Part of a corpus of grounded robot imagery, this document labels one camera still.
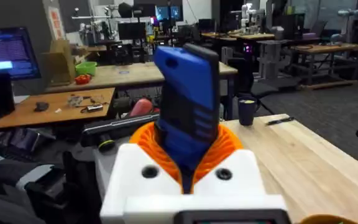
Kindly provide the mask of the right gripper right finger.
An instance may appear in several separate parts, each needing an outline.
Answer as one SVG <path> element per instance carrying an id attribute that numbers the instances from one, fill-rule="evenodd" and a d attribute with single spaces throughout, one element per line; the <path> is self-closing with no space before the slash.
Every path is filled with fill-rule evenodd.
<path id="1" fill-rule="evenodd" d="M 198 195 L 264 194 L 255 154 L 225 125 L 197 165 L 191 193 Z"/>

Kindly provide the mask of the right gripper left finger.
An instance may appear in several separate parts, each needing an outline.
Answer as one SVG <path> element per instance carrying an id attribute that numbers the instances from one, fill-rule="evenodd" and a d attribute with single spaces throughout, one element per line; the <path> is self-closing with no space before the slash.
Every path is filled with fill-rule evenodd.
<path id="1" fill-rule="evenodd" d="M 99 213 L 103 223 L 173 223 L 182 175 L 156 137 L 149 122 L 117 150 Z"/>

